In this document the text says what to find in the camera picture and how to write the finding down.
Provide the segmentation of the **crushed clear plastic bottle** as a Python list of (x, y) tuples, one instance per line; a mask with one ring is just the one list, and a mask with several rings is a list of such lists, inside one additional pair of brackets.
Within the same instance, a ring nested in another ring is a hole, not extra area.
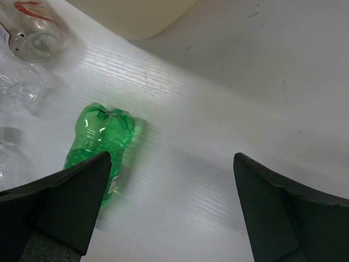
[(45, 93), (44, 79), (32, 65), (1, 54), (1, 112), (33, 108)]

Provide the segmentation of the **green plastic bottle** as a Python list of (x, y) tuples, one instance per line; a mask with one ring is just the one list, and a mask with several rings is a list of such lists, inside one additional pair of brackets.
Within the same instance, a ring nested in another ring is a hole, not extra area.
[(65, 158), (63, 168), (69, 168), (90, 157), (107, 151), (111, 156), (111, 171), (102, 205), (107, 204), (122, 168), (123, 154), (135, 131), (135, 120), (121, 109), (107, 109), (91, 103), (80, 113), (75, 123), (75, 139)]

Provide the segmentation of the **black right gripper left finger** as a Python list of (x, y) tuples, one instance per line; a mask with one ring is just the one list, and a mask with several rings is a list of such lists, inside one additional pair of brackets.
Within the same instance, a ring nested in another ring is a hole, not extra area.
[(1, 261), (80, 261), (109, 180), (102, 152), (70, 168), (1, 192)]

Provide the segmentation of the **clear bottle red label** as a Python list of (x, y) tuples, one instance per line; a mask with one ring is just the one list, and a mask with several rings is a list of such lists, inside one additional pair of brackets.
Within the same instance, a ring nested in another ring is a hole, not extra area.
[(1, 1), (1, 40), (19, 59), (46, 62), (63, 47), (63, 25), (48, 1)]

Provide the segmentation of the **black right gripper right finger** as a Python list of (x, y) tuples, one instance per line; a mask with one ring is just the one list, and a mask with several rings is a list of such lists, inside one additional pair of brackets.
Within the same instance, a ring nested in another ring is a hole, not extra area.
[(233, 171), (254, 261), (348, 261), (348, 199), (242, 153)]

